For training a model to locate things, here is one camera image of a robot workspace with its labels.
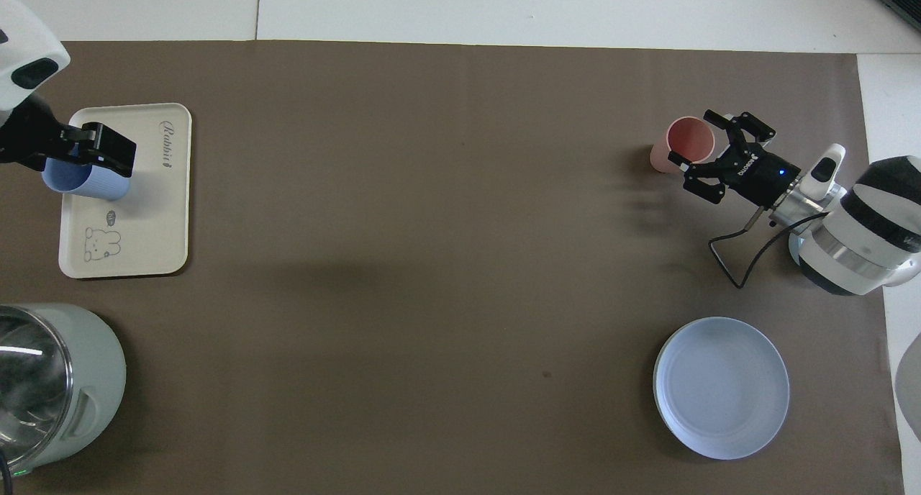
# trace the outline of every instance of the blue cup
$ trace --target blue cup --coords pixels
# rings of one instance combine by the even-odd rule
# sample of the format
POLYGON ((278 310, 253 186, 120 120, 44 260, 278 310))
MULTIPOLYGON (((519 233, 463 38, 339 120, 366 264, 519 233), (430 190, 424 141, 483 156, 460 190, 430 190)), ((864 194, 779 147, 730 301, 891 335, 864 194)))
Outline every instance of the blue cup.
POLYGON ((118 200, 128 193, 128 177, 92 164, 65 163, 49 158, 42 180, 57 193, 79 194, 103 200, 118 200))

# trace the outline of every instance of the cup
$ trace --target cup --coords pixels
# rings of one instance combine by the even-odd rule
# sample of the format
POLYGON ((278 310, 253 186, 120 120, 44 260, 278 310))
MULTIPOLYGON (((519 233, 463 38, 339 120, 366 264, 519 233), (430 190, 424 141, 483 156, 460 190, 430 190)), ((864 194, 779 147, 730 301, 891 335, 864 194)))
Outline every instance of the cup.
POLYGON ((692 163, 703 163, 713 153, 717 139, 703 119, 691 116, 679 117, 668 125, 657 143, 649 152, 649 163, 661 173, 680 173, 681 168, 668 160, 668 152, 674 151, 692 163))
POLYGON ((57 193, 79 194, 103 200, 118 200, 128 193, 128 177, 92 164, 73 164, 49 158, 42 180, 57 193))

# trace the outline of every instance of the white tray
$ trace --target white tray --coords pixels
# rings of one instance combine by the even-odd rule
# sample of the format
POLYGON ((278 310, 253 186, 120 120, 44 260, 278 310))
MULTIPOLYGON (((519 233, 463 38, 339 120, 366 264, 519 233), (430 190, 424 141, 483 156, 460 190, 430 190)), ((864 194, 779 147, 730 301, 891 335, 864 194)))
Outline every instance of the white tray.
POLYGON ((189 255, 191 115, 180 104, 85 108, 70 119, 102 122, 137 144, 128 194, 109 202, 65 194, 60 271, 71 278, 172 274, 189 255))
POLYGON ((745 322, 708 317, 685 324, 655 361, 655 404, 694 452, 740 459, 770 443, 786 419, 783 358, 745 322))

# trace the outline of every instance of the black cable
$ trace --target black cable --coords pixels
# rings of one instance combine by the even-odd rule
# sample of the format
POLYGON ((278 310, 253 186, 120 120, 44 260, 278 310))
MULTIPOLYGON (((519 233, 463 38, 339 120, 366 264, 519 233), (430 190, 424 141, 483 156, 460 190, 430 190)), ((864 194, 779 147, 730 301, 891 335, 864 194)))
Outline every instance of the black cable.
POLYGON ((730 281, 732 281, 733 286, 736 286, 737 289, 741 289, 743 286, 745 286, 745 283, 748 281, 749 275, 751 274, 751 270, 754 269, 754 263, 758 262, 758 260, 761 258, 761 255, 764 252, 766 252, 767 249, 769 249, 769 247, 774 244, 774 242, 779 240, 786 233, 789 233, 793 229, 796 229, 796 227, 799 227, 800 225, 806 222, 812 222, 813 219, 819 219, 820 217, 825 217, 827 215, 828 213, 819 213, 817 215, 812 215, 810 217, 804 217, 804 219, 799 220, 799 222, 796 222, 793 225, 790 225, 788 227, 784 227, 784 229, 781 230, 779 233, 776 233, 776 235, 774 235, 773 238, 771 238, 770 240, 767 240, 767 243, 764 243, 764 246, 760 249, 760 251, 758 251, 758 253, 754 255, 754 258, 751 259, 749 268, 746 270, 745 276, 743 276, 743 282, 741 283, 737 282, 736 278, 733 278, 732 273, 730 272, 730 269, 727 268, 726 263, 723 263, 723 259, 720 257, 720 254, 717 253, 717 249, 714 249, 713 245, 716 242, 721 242, 721 240, 729 240, 731 238, 741 236, 744 233, 748 232, 748 229, 737 230, 737 232, 734 232, 732 234, 727 234, 726 236, 717 236, 716 238, 711 239, 710 242, 707 243, 707 246, 710 246, 710 253, 713 255, 714 258, 717 259, 717 264, 720 265, 720 268, 723 270, 723 274, 726 274, 727 278, 729 278, 730 281))
POLYGON ((13 495, 13 474, 9 471, 9 465, 6 463, 6 455, 0 448, 0 473, 3 474, 3 492, 4 495, 13 495))

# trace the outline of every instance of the pot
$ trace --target pot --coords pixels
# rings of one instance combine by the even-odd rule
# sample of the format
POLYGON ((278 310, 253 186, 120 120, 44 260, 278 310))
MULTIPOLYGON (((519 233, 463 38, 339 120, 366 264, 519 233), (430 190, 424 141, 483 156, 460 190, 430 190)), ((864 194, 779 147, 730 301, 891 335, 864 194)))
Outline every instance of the pot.
POLYGON ((72 304, 0 305, 0 447, 14 475, 79 452, 122 402, 112 329, 72 304))

